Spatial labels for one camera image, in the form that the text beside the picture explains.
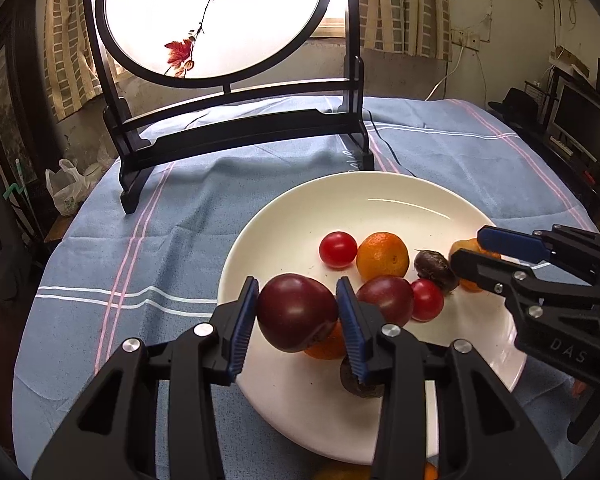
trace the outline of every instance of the blue tablecloth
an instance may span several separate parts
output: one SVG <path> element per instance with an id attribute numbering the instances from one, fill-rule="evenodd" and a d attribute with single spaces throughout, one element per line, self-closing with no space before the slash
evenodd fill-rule
<path id="1" fill-rule="evenodd" d="M 154 139 L 187 125 L 265 111 L 329 112 L 340 102 L 311 96 L 212 108 L 162 121 L 144 136 Z M 524 232 L 554 223 L 595 229 L 553 171 L 480 108 L 457 100 L 379 98 L 365 99 L 365 108 L 378 129 L 366 122 L 377 170 L 413 173 L 440 184 L 499 226 Z M 208 319 L 225 257 L 253 215 L 298 184 L 359 169 L 339 136 L 197 156 L 155 168 L 136 213 L 126 216 L 118 165 L 103 177 L 54 251 L 24 332 L 13 387 L 13 436 L 27 475 L 94 370 L 124 339 L 140 336 L 155 344 Z M 552 266 L 537 272 L 550 278 L 562 274 Z M 515 389 L 563 473 L 581 455 L 565 438 L 573 409 L 570 385 L 570 378 L 530 358 Z M 264 422 L 235 385 L 213 393 L 227 479 L 305 480 L 324 462 Z M 165 423 L 162 389 L 157 437 L 162 479 L 168 478 Z"/>

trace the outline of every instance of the plate rim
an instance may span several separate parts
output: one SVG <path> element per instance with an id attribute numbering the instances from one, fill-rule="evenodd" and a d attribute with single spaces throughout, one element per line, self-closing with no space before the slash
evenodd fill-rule
<path id="1" fill-rule="evenodd" d="M 252 225 L 252 222 L 254 222 L 256 220 L 256 218 L 263 212 L 265 212 L 269 207 L 272 207 L 275 205 L 275 203 L 278 200 L 282 200 L 283 197 L 285 197 L 288 194 L 291 194 L 293 192 L 298 192 L 299 189 L 308 186 L 308 185 L 314 185 L 315 182 L 318 181 L 323 181 L 323 180 L 327 180 L 327 179 L 334 179 L 334 178 L 344 178 L 344 175 L 351 175 L 350 178 L 362 178 L 362 176 L 369 176 L 369 175 L 376 175 L 379 176 L 380 178 L 391 178 L 391 179 L 395 179 L 397 180 L 398 178 L 406 178 L 406 179 L 410 179 L 410 180 L 418 180 L 421 182 L 426 183 L 427 185 L 430 186 L 434 186 L 437 187 L 445 192 L 450 193 L 451 195 L 455 196 L 456 198 L 459 198 L 462 202 L 464 202 L 465 204 L 467 204 L 468 206 L 470 206 L 472 209 L 474 209 L 475 212 L 479 213 L 485 220 L 485 225 L 491 225 L 491 226 L 495 226 L 495 224 L 493 223 L 493 221 L 491 221 L 491 219 L 485 215 L 485 213 L 483 213 L 479 208 L 477 208 L 474 204 L 472 204 L 471 202 L 469 202 L 467 199 L 465 199 L 464 197 L 458 195 L 458 193 L 455 193 L 453 191 L 451 191 L 450 189 L 447 189 L 444 186 L 440 186 L 440 184 L 436 184 L 435 182 L 430 182 L 429 180 L 423 179 L 423 178 L 418 178 L 416 176 L 411 176 L 411 175 L 406 175 L 406 174 L 401 174 L 401 173 L 390 173 L 390 172 L 381 172 L 381 171 L 343 171 L 340 173 L 333 173 L 333 174 L 329 174 L 329 175 L 325 175 L 322 177 L 318 177 L 318 178 L 314 178 L 312 180 L 309 180 L 307 182 L 303 182 L 302 184 L 298 184 L 297 186 L 294 186 L 291 189 L 286 190 L 285 192 L 281 193 L 280 195 L 278 195 L 277 197 L 275 197 L 274 199 L 270 200 L 270 202 L 268 202 L 266 205 L 264 205 L 246 224 L 245 226 L 242 228 L 242 230 L 240 231 L 240 234 L 238 234 L 238 236 L 236 237 L 233 245 L 231 246 L 231 249 L 229 250 L 229 253 L 226 256 L 226 259 L 224 261 L 224 265 L 222 266 L 222 272 L 221 272 L 221 276 L 220 276 L 220 280 L 218 283 L 218 304 L 221 303 L 220 299 L 221 299 L 221 291 L 225 288 L 225 281 L 226 281 L 226 275 L 225 275 L 225 269 L 228 267 L 229 262 L 232 259 L 232 256 L 234 256 L 235 253 L 235 248 L 238 245 L 238 242 L 240 242 L 241 238 L 243 238 L 244 236 L 246 236 L 246 232 L 248 231 L 248 228 Z M 512 348 L 519 352 L 521 359 L 520 359 L 520 366 L 518 368 L 518 371 L 515 375 L 515 377 L 512 380 L 511 383 L 511 387 L 509 388 L 506 384 L 504 384 L 504 386 L 507 388 L 507 390 L 509 390 L 510 392 L 512 392 L 516 385 L 518 384 L 518 381 L 520 380 L 520 377 L 522 376 L 522 372 L 525 369 L 526 366 L 526 361 L 527 361 L 527 355 L 518 350 L 513 341 L 515 340 L 515 338 L 518 335 L 518 331 L 516 329 L 516 325 L 515 322 L 512 324 L 512 329 L 509 332 L 509 340 L 511 341 L 511 346 Z M 239 374 L 236 377 L 235 383 L 238 385 L 238 387 L 240 388 L 241 393 L 244 395 L 244 397 L 247 399 L 247 401 L 249 402 L 249 404 L 251 405 L 251 407 L 258 413 L 259 416 L 261 416 L 263 418 L 264 421 L 266 421 L 267 424 L 269 424 L 272 428 L 274 428 L 278 433 L 280 433 L 281 435 L 283 435 L 285 438 L 288 438 L 289 440 L 291 440 L 293 443 L 297 444 L 298 446 L 301 446 L 311 452 L 314 452 L 316 454 L 319 454 L 321 456 L 325 456 L 327 458 L 331 458 L 333 460 L 340 460 L 340 461 L 344 461 L 344 462 L 349 462 L 349 463 L 357 463 L 357 464 L 362 464 L 362 465 L 368 465 L 366 462 L 351 462 L 349 459 L 344 459 L 343 456 L 335 456 L 334 454 L 325 454 L 323 451 L 315 449 L 315 447 L 309 446 L 307 443 L 305 442 L 299 442 L 298 439 L 296 439 L 292 434 L 289 434 L 287 432 L 283 432 L 282 430 L 279 429 L 278 425 L 274 423 L 273 420 L 271 420 L 268 416 L 266 416 L 264 413 L 261 413 L 260 410 L 258 410 L 255 405 L 251 402 L 251 397 L 248 395 L 247 392 L 244 391 L 244 389 L 242 388 L 242 386 L 240 386 L 240 383 L 242 382 L 241 380 L 241 374 Z"/>

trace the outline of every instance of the pink stripe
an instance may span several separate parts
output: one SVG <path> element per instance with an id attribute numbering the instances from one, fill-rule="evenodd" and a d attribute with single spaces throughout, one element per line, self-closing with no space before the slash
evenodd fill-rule
<path id="1" fill-rule="evenodd" d="M 394 173 L 400 173 L 400 170 L 398 170 L 394 162 L 380 151 L 380 148 L 378 148 L 378 144 L 376 143 L 376 140 L 374 139 L 374 136 L 372 134 L 369 134 L 369 139 L 371 140 L 373 146 L 376 148 L 376 155 L 378 156 L 378 162 L 380 163 L 380 166 L 382 166 L 382 170 L 389 173 L 382 164 L 382 159 L 380 158 L 381 156 L 384 157 L 384 159 L 389 163 L 389 165 L 391 165 L 392 168 L 394 168 Z"/>
<path id="2" fill-rule="evenodd" d="M 154 200 L 154 197 L 155 197 L 156 193 L 158 192 L 158 188 L 160 187 L 160 183 L 164 179 L 164 175 L 165 175 L 165 173 L 163 172 L 162 175 L 160 176 L 160 181 L 158 182 L 158 186 L 156 186 L 156 188 L 154 189 L 154 192 L 152 193 L 151 198 L 149 199 L 149 202 L 147 202 L 146 206 L 144 206 L 142 213 L 138 217 L 138 221 L 136 221 L 136 227 L 134 228 L 134 232 L 131 235 L 131 238 L 129 238 L 129 244 L 126 246 L 125 257 L 122 259 L 122 263 L 120 263 L 120 268 L 118 269 L 116 279 L 114 280 L 113 287 L 111 288 L 111 294 L 109 296 L 109 301 L 107 301 L 107 308 L 104 313 L 104 319 L 102 320 L 102 328 L 100 329 L 100 341 L 98 343 L 98 350 L 96 352 L 96 361 L 94 364 L 96 373 L 98 373 L 98 370 L 100 369 L 100 357 L 102 355 L 102 345 L 104 343 L 104 336 L 107 331 L 107 321 L 109 320 L 109 313 L 111 310 L 111 305 L 113 303 L 113 298 L 115 297 L 116 289 L 118 288 L 118 283 L 120 282 L 120 277 L 122 276 L 122 271 L 125 268 L 126 260 L 128 259 L 129 253 L 131 252 L 131 247 L 132 247 L 134 241 L 136 240 L 136 233 L 138 232 L 140 222 L 142 221 L 144 214 L 148 211 L 148 209 L 151 205 L 151 202 Z"/>
<path id="3" fill-rule="evenodd" d="M 172 162 L 171 165 L 169 165 L 169 167 L 165 171 L 166 177 L 160 184 L 160 186 L 159 186 L 160 189 L 158 191 L 158 195 L 155 197 L 155 201 L 151 207 L 151 211 L 149 211 L 149 214 L 147 215 L 146 220 L 144 221 L 144 227 L 142 228 L 142 235 L 141 235 L 140 239 L 138 240 L 138 243 L 136 244 L 136 250 L 134 251 L 134 256 L 131 258 L 131 263 L 129 264 L 129 269 L 126 272 L 125 284 L 122 287 L 122 293 L 120 294 L 120 300 L 118 301 L 118 304 L 116 305 L 116 307 L 117 307 L 116 317 L 113 320 L 113 327 L 111 329 L 111 335 L 109 336 L 109 345 L 107 346 L 107 359 L 109 359 L 109 357 L 111 357 L 111 348 L 112 348 L 113 339 L 114 339 L 114 336 L 116 333 L 116 326 L 118 325 L 118 318 L 120 317 L 120 311 L 122 310 L 122 305 L 125 301 L 126 289 L 129 286 L 129 282 L 131 281 L 131 274 L 133 273 L 134 267 L 136 266 L 136 261 L 138 260 L 138 251 L 140 250 L 140 245 L 142 244 L 142 241 L 146 237 L 146 229 L 149 225 L 149 220 L 151 220 L 151 217 L 154 214 L 155 206 L 158 204 L 158 199 L 160 198 L 160 195 L 162 194 L 162 190 L 164 189 L 164 186 L 167 183 L 167 178 L 169 177 L 171 170 L 173 169 L 173 167 L 175 165 L 176 165 L 176 163 Z"/>
<path id="4" fill-rule="evenodd" d="M 478 119 L 484 126 L 486 126 L 488 129 L 490 129 L 493 133 L 502 134 L 502 132 L 500 130 L 498 130 L 497 128 L 495 128 L 492 124 L 489 124 L 484 118 L 480 117 L 480 115 L 477 114 L 476 111 L 473 110 L 466 103 L 464 103 L 462 101 L 459 101 L 459 100 L 455 100 L 455 99 L 453 99 L 451 101 L 453 101 L 455 104 L 458 104 L 462 108 L 464 108 L 465 110 L 467 110 L 473 117 L 475 117 L 476 119 Z M 547 184 L 547 186 L 562 201 L 562 203 L 565 205 L 565 207 L 567 208 L 567 210 L 569 211 L 569 213 L 571 214 L 571 216 L 573 216 L 573 218 L 580 225 L 580 227 L 582 229 L 586 230 L 587 229 L 587 223 L 583 220 L 583 218 L 580 215 L 580 213 L 574 209 L 574 206 L 571 205 L 570 200 L 560 190 L 560 188 L 558 187 L 558 185 L 555 182 L 553 182 L 551 180 L 551 178 L 548 177 L 544 173 L 544 171 L 542 171 L 542 169 L 536 164 L 536 162 L 531 158 L 531 156 L 528 153 L 525 153 L 525 151 L 522 150 L 519 146 L 517 146 L 512 140 L 510 140 L 509 137 L 503 137 L 503 139 L 504 139 L 504 141 L 509 146 L 511 146 L 514 150 L 516 150 L 529 163 L 529 165 L 536 172 L 536 174 L 545 182 L 545 184 Z"/>
<path id="5" fill-rule="evenodd" d="M 386 168 L 384 167 L 384 164 L 382 163 L 382 159 L 379 157 L 380 152 L 374 152 L 373 149 L 371 149 L 371 152 L 376 156 L 376 159 L 378 160 L 378 163 L 380 164 L 380 167 L 382 168 L 382 171 L 384 171 L 385 173 L 389 173 Z"/>

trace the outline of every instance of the electrical outlet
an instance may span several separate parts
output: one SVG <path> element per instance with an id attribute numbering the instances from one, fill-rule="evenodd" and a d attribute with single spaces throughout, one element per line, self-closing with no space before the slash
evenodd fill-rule
<path id="1" fill-rule="evenodd" d="M 464 30 L 452 30 L 451 31 L 451 43 L 465 46 L 466 43 L 466 32 Z"/>
<path id="2" fill-rule="evenodd" d="M 470 48 L 471 50 L 480 50 L 480 34 L 471 32 L 466 35 L 465 41 L 467 48 Z"/>

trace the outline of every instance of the black wooden frame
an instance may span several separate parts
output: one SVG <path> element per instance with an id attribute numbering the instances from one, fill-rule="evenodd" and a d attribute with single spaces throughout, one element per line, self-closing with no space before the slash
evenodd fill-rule
<path id="1" fill-rule="evenodd" d="M 104 121 L 120 155 L 120 200 L 126 213 L 133 213 L 138 207 L 140 193 L 154 166 L 189 156 L 261 142 L 340 134 L 347 146 L 360 154 L 362 169 L 373 170 L 374 158 L 369 150 L 368 133 L 362 118 L 364 63 L 360 57 L 358 0 L 349 0 L 346 12 L 347 39 L 343 78 L 287 82 L 244 89 L 232 89 L 231 83 L 263 72 L 297 50 L 319 25 L 329 0 L 318 1 L 314 15 L 305 28 L 279 53 L 250 69 L 205 80 L 158 77 L 159 75 L 149 72 L 129 59 L 118 48 L 108 31 L 104 1 L 83 0 L 84 13 L 93 61 L 106 101 Z M 120 65 L 142 79 L 176 88 L 222 86 L 222 92 L 133 117 L 126 100 L 120 97 L 116 90 L 107 62 L 107 51 Z M 138 134 L 138 128 L 213 106 L 274 96 L 334 91 L 344 92 L 341 108 L 344 111 L 324 114 L 316 109 L 294 110 L 244 117 L 175 132 L 159 137 L 153 144 Z"/>
<path id="2" fill-rule="evenodd" d="M 48 110 L 38 61 L 36 0 L 5 0 L 0 6 L 0 49 L 5 48 L 13 111 L 22 142 L 38 178 L 27 185 L 36 217 L 49 228 L 58 216 L 46 191 L 45 171 L 55 169 L 61 158 L 54 124 Z M 7 186 L 20 182 L 7 160 L 0 140 L 0 167 Z M 20 197 L 15 197 L 31 225 L 35 220 Z"/>

